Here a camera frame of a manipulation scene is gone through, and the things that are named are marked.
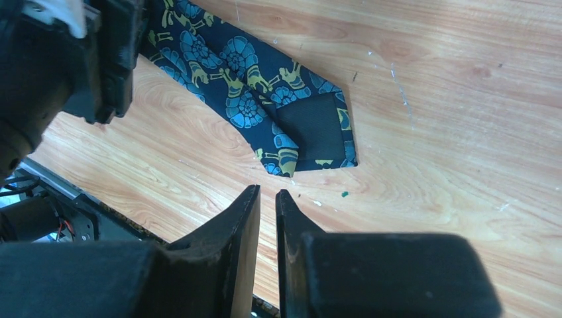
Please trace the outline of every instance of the black cable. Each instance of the black cable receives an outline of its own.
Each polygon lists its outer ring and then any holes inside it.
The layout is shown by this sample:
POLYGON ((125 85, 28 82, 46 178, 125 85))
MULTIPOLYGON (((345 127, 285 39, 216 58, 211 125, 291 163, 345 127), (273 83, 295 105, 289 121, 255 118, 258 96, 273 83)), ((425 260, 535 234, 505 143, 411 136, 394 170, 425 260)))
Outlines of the black cable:
POLYGON ((39 186, 39 180, 40 178, 38 176, 25 176, 25 177, 6 179, 5 180, 6 184, 4 185, 4 188, 10 191, 0 192, 0 197, 7 197, 9 195, 16 195, 16 194, 29 192, 35 189, 37 186, 39 186), (15 187, 11 185, 17 182, 32 182, 32 183, 24 187, 15 187))

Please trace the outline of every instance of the fabric fold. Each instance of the fabric fold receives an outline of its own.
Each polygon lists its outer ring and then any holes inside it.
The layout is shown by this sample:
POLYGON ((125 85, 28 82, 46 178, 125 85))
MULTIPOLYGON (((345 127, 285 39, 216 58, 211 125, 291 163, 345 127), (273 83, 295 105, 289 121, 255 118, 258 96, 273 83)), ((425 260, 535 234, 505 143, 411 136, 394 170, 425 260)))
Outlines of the fabric fold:
POLYGON ((229 121, 269 174, 356 166, 343 92, 188 0, 157 0, 141 54, 229 121))

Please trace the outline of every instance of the black mechanical part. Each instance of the black mechanical part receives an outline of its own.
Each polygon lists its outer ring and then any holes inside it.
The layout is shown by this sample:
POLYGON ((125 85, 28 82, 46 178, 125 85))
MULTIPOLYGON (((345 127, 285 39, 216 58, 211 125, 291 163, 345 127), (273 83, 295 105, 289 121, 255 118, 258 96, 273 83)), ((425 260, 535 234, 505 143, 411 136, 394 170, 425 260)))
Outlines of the black mechanical part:
POLYGON ((455 235, 325 233, 276 197, 281 317, 499 317, 477 254, 455 235))
POLYGON ((32 242, 60 226, 57 203, 49 197, 35 196, 0 209, 0 242, 32 242))
POLYGON ((148 241, 2 244, 3 317, 251 317, 259 189, 168 250, 148 241))
POLYGON ((87 35, 77 39, 61 21, 22 14, 24 2, 0 1, 1 179, 36 149, 59 111, 103 124, 126 113, 146 26, 144 0, 96 0, 103 11, 84 5, 87 35))

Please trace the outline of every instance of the necktie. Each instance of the necktie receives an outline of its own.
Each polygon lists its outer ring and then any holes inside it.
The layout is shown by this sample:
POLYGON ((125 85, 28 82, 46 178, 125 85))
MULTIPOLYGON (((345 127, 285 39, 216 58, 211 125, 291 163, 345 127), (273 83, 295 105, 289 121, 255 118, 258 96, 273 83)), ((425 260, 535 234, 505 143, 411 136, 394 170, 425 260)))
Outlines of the necktie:
POLYGON ((356 166, 343 92, 189 0, 156 0, 141 54, 244 136, 269 174, 356 166))

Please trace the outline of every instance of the blue flower pattern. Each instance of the blue flower pattern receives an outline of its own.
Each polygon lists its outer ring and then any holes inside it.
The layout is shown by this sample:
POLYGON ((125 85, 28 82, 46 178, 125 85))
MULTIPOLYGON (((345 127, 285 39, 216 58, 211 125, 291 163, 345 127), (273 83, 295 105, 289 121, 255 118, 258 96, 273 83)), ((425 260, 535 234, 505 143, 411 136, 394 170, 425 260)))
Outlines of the blue flower pattern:
POLYGON ((212 54, 201 35, 194 36, 188 31, 180 35, 180 48, 187 61, 197 61, 206 68, 216 69, 223 61, 212 54))
POLYGON ((261 123, 267 113, 256 104, 256 100, 249 91, 240 97, 227 98, 227 117, 232 125, 238 128, 252 128, 261 123))
POLYGON ((244 74, 250 66, 258 64, 254 46, 243 36, 235 36, 230 39, 219 56, 227 62, 230 69, 236 72, 239 78, 244 78, 244 74))
MULTIPOLYGON (((334 93, 343 102, 343 105, 337 104, 334 111, 339 116, 341 127, 338 129, 343 137, 345 157, 317 159, 330 162, 330 168, 357 165, 350 118, 341 88, 305 67, 301 70, 297 62, 281 57, 275 49, 245 32, 237 32, 228 23, 209 23, 204 17, 209 13, 190 0, 166 1, 173 3, 170 7, 176 11, 176 15, 170 15, 170 18, 180 23, 164 25, 160 17, 149 20, 149 29, 156 35, 156 44, 152 43, 158 49, 152 54, 160 52, 169 61, 164 63, 161 59, 159 62, 157 58, 154 63, 160 64, 160 68, 180 85, 202 101, 206 100, 209 106, 238 128, 252 147, 263 153, 258 157, 269 174, 292 176, 295 169, 320 169, 315 160, 299 160, 299 146, 276 124, 276 116, 271 113, 269 117, 267 112, 275 112, 276 108, 299 99, 325 93, 334 93), (161 47, 161 44, 174 49, 161 47), (216 48, 222 48, 220 52, 215 51, 218 55, 213 52, 216 48), (262 58, 262 65, 258 64, 258 57, 262 58), (284 70, 284 73, 278 74, 276 70, 284 70), (199 87, 194 85, 194 81, 199 83, 199 87)), ((168 9, 160 4, 159 10, 168 9)))

